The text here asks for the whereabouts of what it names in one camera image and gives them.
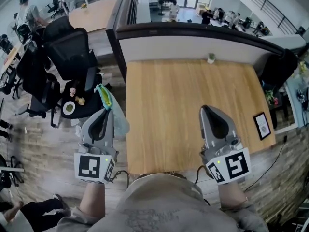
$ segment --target metal railing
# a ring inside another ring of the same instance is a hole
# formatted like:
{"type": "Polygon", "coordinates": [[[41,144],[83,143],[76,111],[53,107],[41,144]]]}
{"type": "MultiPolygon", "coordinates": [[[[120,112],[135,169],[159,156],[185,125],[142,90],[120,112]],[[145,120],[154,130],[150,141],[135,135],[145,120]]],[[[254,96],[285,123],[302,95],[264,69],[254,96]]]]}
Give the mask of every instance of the metal railing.
{"type": "Polygon", "coordinates": [[[267,14],[270,19],[272,19],[278,28],[284,34],[296,34],[297,29],[294,25],[289,21],[288,18],[285,17],[280,10],[278,10],[270,1],[268,0],[250,0],[255,5],[257,5],[265,14],[267,14]]]}

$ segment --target white plant pot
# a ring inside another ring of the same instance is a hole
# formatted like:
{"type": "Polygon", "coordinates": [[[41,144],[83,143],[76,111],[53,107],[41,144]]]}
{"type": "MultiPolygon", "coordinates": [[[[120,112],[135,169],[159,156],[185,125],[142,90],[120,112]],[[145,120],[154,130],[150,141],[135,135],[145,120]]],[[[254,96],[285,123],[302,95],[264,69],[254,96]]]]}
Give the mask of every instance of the white plant pot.
{"type": "Polygon", "coordinates": [[[208,62],[209,64],[213,64],[215,60],[216,60],[216,59],[210,59],[210,58],[208,58],[208,59],[207,59],[207,62],[208,62]]]}

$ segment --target framed picture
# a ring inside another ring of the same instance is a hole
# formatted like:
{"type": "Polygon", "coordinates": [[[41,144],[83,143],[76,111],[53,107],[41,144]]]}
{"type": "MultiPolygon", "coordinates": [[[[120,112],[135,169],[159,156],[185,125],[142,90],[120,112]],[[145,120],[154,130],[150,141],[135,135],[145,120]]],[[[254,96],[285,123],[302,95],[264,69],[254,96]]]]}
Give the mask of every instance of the framed picture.
{"type": "Polygon", "coordinates": [[[270,135],[271,132],[264,112],[254,116],[253,119],[261,140],[270,135]]]}

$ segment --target wood plank floor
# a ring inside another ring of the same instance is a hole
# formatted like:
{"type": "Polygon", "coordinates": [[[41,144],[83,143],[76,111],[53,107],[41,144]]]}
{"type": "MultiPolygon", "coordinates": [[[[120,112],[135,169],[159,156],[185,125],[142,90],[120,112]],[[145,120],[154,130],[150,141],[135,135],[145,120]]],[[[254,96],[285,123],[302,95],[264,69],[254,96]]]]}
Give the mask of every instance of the wood plank floor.
{"type": "MultiPolygon", "coordinates": [[[[110,84],[112,93],[119,101],[122,109],[126,110],[126,86],[113,62],[102,63],[102,72],[112,75],[110,84]]],[[[55,68],[51,69],[58,80],[61,78],[55,68]]],[[[78,148],[79,137],[75,135],[75,126],[70,121],[59,118],[59,128],[49,125],[50,114],[46,119],[30,118],[26,115],[14,116],[16,110],[30,102],[30,95],[21,91],[19,100],[5,97],[5,107],[2,119],[14,125],[10,131],[13,142],[6,143],[0,137],[0,153],[5,157],[15,155],[22,161],[25,173],[22,174],[25,183],[17,189],[13,185],[10,197],[8,190],[3,190],[1,196],[5,199],[18,201],[21,198],[25,203],[42,201],[52,197],[53,193],[62,195],[70,206],[79,204],[86,183],[74,177],[73,153],[78,148]]],[[[270,171],[247,192],[249,200],[256,205],[258,212],[267,221],[272,221],[277,214],[283,215],[283,221],[291,217],[298,205],[304,200],[303,183],[308,171],[308,131],[295,129],[287,133],[288,141],[283,148],[277,163],[270,171]]],[[[283,146],[284,134],[277,135],[277,144],[269,149],[258,152],[251,157],[252,174],[241,181],[246,189],[257,180],[274,162],[283,146]]],[[[120,151],[115,172],[127,169],[126,137],[116,137],[114,148],[120,151]]],[[[195,181],[196,170],[182,173],[189,180],[195,181]]],[[[220,207],[218,188],[214,180],[210,179],[202,170],[198,185],[202,188],[204,198],[211,205],[220,207]]],[[[106,210],[110,213],[117,206],[126,189],[126,176],[119,176],[115,184],[106,185],[106,210]]]]}

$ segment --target white plate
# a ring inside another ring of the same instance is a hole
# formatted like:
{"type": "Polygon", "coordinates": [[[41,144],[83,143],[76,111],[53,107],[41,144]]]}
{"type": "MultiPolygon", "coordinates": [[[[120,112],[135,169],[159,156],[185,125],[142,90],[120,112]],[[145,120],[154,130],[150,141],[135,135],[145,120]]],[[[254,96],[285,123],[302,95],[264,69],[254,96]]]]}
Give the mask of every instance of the white plate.
{"type": "Polygon", "coordinates": [[[75,104],[74,104],[74,102],[68,101],[67,103],[64,104],[62,110],[63,110],[63,113],[64,113],[65,115],[71,115],[71,114],[74,112],[74,110],[75,110],[75,104]],[[66,110],[66,107],[67,107],[68,105],[72,105],[72,106],[73,106],[73,109],[72,109],[72,111],[70,111],[70,112],[68,112],[68,111],[66,110]]]}

